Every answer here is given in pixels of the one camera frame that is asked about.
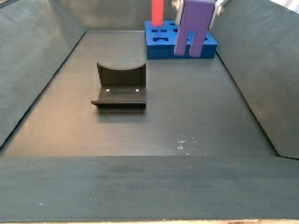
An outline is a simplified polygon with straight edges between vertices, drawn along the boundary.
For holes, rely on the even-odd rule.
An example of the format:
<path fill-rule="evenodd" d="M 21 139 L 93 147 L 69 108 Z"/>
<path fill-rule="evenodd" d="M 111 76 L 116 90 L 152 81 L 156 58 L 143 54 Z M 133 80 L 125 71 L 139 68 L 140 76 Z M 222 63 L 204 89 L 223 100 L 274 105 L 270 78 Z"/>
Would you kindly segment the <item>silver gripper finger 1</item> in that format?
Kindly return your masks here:
<path fill-rule="evenodd" d="M 183 2 L 184 0 L 172 0 L 172 7 L 176 10 L 175 24 L 179 25 L 183 17 Z"/>
<path fill-rule="evenodd" d="M 230 3 L 230 0 L 215 0 L 215 9 L 212 16 L 216 17 L 223 11 L 226 5 Z"/>

